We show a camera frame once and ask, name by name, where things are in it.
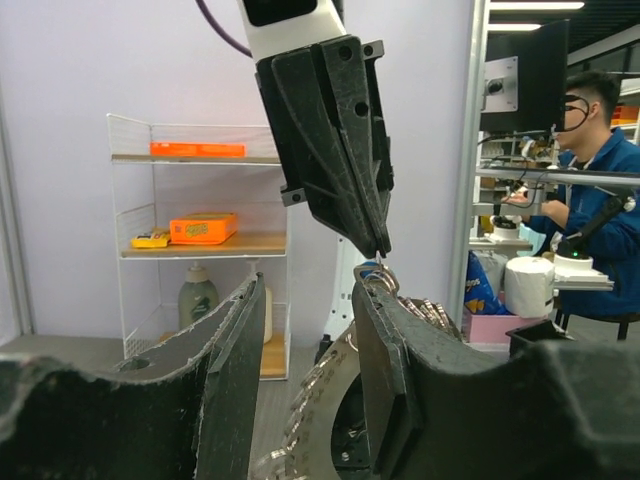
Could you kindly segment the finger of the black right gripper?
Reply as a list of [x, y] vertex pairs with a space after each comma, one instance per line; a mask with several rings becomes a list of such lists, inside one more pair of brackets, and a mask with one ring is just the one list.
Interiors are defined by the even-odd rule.
[[[322, 45], [261, 60], [257, 80], [285, 175], [286, 184], [281, 190], [284, 204], [307, 203], [314, 219], [350, 240], [341, 228], [331, 180], [331, 156], [338, 152], [337, 117]], [[384, 47], [362, 45], [374, 117], [380, 122], [380, 152], [385, 154], [385, 121], [375, 70]]]
[[380, 152], [380, 122], [374, 117], [363, 45], [345, 35], [324, 43], [322, 57], [337, 117], [338, 152], [331, 180], [343, 234], [367, 258], [386, 257], [386, 225], [392, 175]]

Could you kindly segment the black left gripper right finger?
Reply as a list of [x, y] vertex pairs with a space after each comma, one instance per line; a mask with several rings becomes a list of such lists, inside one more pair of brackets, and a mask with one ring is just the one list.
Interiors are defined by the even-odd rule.
[[639, 350], [542, 341], [500, 361], [354, 286], [364, 413], [382, 479], [635, 479]]

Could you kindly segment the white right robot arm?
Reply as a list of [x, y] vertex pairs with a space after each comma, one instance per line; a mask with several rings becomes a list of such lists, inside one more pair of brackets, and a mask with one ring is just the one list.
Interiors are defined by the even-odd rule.
[[353, 35], [263, 59], [257, 80], [285, 185], [285, 205], [305, 203], [336, 232], [338, 255], [324, 340], [351, 323], [354, 268], [391, 250], [391, 141], [376, 75], [381, 41]]

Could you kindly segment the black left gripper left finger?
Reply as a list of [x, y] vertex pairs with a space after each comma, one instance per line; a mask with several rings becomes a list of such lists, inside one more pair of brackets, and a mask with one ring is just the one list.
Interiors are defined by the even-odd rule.
[[1, 358], [5, 479], [244, 479], [263, 349], [261, 274], [107, 372]]

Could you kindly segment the round steel keyring disc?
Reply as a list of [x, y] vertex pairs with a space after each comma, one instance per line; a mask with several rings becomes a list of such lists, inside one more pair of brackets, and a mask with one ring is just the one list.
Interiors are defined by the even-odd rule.
[[350, 326], [306, 375], [282, 447], [254, 479], [438, 479], [459, 473], [429, 436], [426, 385], [447, 369], [463, 337], [444, 308], [399, 293], [387, 266], [354, 270]]

